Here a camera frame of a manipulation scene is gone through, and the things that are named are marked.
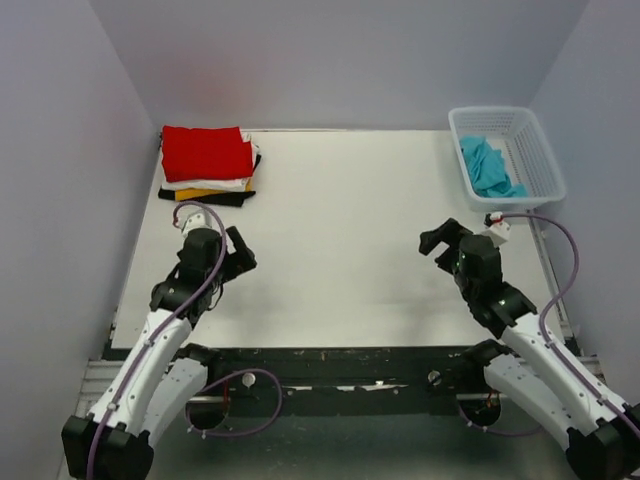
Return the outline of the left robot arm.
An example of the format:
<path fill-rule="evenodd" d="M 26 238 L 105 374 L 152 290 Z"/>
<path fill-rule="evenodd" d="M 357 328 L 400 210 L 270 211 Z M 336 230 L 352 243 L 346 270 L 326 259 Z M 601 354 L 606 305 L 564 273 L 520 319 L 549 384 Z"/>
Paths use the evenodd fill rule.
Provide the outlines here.
<path fill-rule="evenodd" d="M 138 340 L 105 393 L 84 416 L 72 415 L 61 438 L 74 479 L 144 479 L 154 444 L 187 393 L 214 393 L 220 368 L 188 361 L 187 381 L 170 386 L 163 375 L 201 316 L 214 291 L 256 268 L 254 252 L 234 226 L 184 231 L 178 262 L 151 291 L 149 312 Z"/>

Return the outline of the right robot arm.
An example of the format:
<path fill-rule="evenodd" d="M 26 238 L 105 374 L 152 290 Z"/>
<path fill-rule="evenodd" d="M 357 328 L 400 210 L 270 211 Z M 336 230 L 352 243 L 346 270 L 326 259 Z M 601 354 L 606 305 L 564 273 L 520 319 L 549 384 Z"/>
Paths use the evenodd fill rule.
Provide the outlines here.
<path fill-rule="evenodd" d="M 461 382 L 510 398 L 556 440 L 578 478 L 626 479 L 639 469 L 639 408 L 592 374 L 547 326 L 545 311 L 504 280 L 507 218 L 486 215 L 480 234 L 448 219 L 420 235 L 423 255 L 445 244 L 436 265 L 493 336 L 462 354 Z"/>

